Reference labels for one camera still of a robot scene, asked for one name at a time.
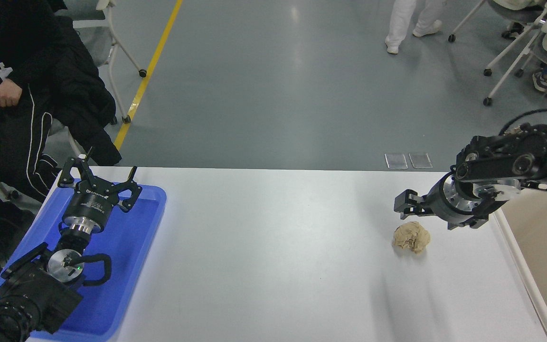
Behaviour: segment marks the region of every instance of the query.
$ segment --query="crumpled paper ball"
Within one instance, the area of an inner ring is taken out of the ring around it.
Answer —
[[[402,249],[409,248],[417,255],[424,251],[428,243],[430,232],[416,221],[405,223],[394,232],[394,245]]]

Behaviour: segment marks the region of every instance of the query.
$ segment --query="tabletop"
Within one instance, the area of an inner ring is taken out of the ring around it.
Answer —
[[[493,216],[415,218],[426,251],[392,246],[395,196],[442,176],[139,168],[168,201],[111,341],[547,342]]]

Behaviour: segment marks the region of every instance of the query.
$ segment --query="white stripe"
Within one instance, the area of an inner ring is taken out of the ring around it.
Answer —
[[[41,149],[41,144],[43,142],[43,139],[44,139],[44,118],[46,117],[46,114],[50,115],[50,124],[52,124],[52,114],[48,113],[47,111],[44,112],[44,114],[41,116],[41,136],[39,137],[39,148]],[[35,158],[35,165],[33,165],[33,169],[35,170],[35,175],[37,175],[39,177],[39,180],[41,181],[41,184],[44,185],[44,188],[48,188],[46,182],[44,182],[44,179],[41,178],[41,174],[39,174],[39,172],[37,172],[37,162],[41,160],[41,158],[39,158],[39,149],[37,149],[37,158]]]
[[[44,193],[42,193],[37,188],[35,188],[35,186],[33,185],[33,182],[31,182],[31,178],[28,176],[28,165],[31,162],[31,150],[33,149],[33,119],[35,117],[35,100],[33,100],[33,93],[31,92],[31,86],[27,85],[27,87],[28,87],[28,95],[31,97],[31,102],[33,103],[33,109],[31,110],[31,126],[29,127],[30,140],[28,143],[28,159],[27,159],[27,168],[25,169],[25,174],[27,176],[29,185],[31,185],[31,187],[35,189],[35,191],[39,192],[41,195],[46,196],[44,195]]]
[[[41,160],[42,162],[45,162],[46,164],[52,166],[53,168],[55,167],[54,165],[52,165],[51,162],[47,161],[47,160],[44,160],[43,158],[40,158],[39,160]]]

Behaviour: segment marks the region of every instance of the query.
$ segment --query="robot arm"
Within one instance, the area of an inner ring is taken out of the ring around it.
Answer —
[[[92,234],[104,230],[113,208],[128,212],[142,189],[132,180],[136,167],[126,182],[113,184],[94,176],[87,158],[69,158],[61,171],[58,186],[74,188],[75,193],[63,214],[55,249],[41,243],[1,274],[5,282],[0,287],[0,342],[23,342],[35,330],[55,333],[82,301],[78,289],[102,285],[111,277],[111,258],[85,256],[85,247]],[[70,175],[73,167],[80,172],[78,182]],[[119,193],[125,190],[131,196],[120,201]],[[104,276],[86,280],[84,265],[100,261]]]
[[[394,211],[401,219],[435,215],[449,229],[478,228],[522,188],[547,191],[547,125],[526,123],[503,135],[473,137],[427,195],[407,189],[396,197]]]

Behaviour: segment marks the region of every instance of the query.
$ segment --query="white pants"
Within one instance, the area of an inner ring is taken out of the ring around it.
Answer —
[[[415,29],[424,32],[434,21],[440,17],[445,0],[425,0],[425,8],[419,13],[419,20]],[[389,34],[386,37],[388,46],[399,46],[406,38],[408,25],[413,11],[417,6],[417,0],[396,0],[389,18]]]

